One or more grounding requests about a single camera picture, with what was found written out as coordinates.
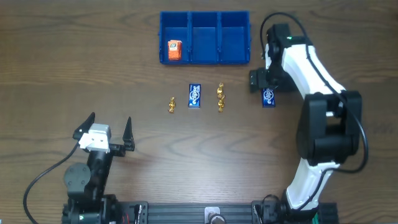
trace blue plastic bin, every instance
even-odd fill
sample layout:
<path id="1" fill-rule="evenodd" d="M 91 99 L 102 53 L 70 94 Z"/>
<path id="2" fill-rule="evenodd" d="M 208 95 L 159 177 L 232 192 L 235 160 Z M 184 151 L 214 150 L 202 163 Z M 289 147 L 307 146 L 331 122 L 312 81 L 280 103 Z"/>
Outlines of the blue plastic bin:
<path id="1" fill-rule="evenodd" d="M 167 42 L 182 41 L 182 59 L 169 61 Z M 248 11 L 161 12 L 159 60 L 163 64 L 242 64 L 250 61 Z"/>

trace blue candy wrapper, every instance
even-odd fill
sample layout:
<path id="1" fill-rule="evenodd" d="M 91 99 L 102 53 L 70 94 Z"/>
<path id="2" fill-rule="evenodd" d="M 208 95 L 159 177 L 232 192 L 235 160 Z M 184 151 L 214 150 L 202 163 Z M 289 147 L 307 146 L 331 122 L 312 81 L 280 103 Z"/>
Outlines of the blue candy wrapper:
<path id="1" fill-rule="evenodd" d="M 261 100 L 263 108 L 275 107 L 274 90 L 270 88 L 261 90 Z"/>
<path id="2" fill-rule="evenodd" d="M 200 84 L 189 84 L 189 108 L 200 107 Z"/>

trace orange tic tac box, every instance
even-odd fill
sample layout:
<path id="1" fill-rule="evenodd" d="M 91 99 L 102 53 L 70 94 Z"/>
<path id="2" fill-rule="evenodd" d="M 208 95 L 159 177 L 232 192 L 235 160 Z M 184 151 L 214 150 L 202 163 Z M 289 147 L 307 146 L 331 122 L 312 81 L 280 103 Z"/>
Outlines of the orange tic tac box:
<path id="1" fill-rule="evenodd" d="M 169 60 L 181 60 L 181 40 L 170 40 L 168 42 L 169 46 Z"/>

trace wooden surface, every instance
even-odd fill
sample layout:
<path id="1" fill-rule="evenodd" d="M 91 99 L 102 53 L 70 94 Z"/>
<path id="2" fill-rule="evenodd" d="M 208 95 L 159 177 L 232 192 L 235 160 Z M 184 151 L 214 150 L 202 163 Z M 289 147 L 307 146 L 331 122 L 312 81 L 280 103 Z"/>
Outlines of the wooden surface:
<path id="1" fill-rule="evenodd" d="M 249 10 L 252 54 L 243 66 L 159 63 L 159 11 Z M 303 22 L 330 74 L 364 99 L 369 164 L 333 174 L 322 202 L 338 202 L 341 223 L 398 221 L 398 3 L 391 1 L 61 0 L 0 2 L 0 219 L 28 223 L 25 188 L 74 145 L 73 130 L 95 111 L 121 142 L 128 116 L 137 150 L 115 158 L 106 186 L 120 200 L 251 202 L 281 195 L 299 156 L 299 93 L 275 109 L 250 95 L 248 71 L 263 65 L 259 26 L 274 11 Z M 275 18 L 266 25 L 287 21 Z M 216 87 L 226 106 L 217 111 Z M 202 107 L 187 108 L 201 83 Z M 167 112 L 176 97 L 175 114 Z M 357 166 L 362 149 L 343 166 Z M 77 151 L 31 190 L 39 223 L 60 223 L 65 169 Z"/>

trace white and black robotic arm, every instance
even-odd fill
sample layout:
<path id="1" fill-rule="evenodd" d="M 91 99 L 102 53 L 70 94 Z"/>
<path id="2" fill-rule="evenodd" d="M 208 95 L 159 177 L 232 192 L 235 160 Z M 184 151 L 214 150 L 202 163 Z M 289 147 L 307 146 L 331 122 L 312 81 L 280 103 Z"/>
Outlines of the white and black robotic arm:
<path id="1" fill-rule="evenodd" d="M 266 66 L 251 71 L 251 91 L 298 89 L 304 99 L 296 135 L 301 160 L 293 182 L 284 191 L 282 203 L 290 220 L 311 220 L 333 169 L 358 150 L 358 125 L 345 106 L 360 119 L 362 99 L 357 91 L 346 91 L 330 76 L 311 41 L 305 37 L 292 37 L 288 24 L 273 25 L 267 31 L 267 42 L 263 55 Z M 307 45 L 313 64 L 307 57 Z M 347 105 L 333 94 L 314 66 Z M 328 124 L 328 117 L 338 118 L 340 123 Z"/>

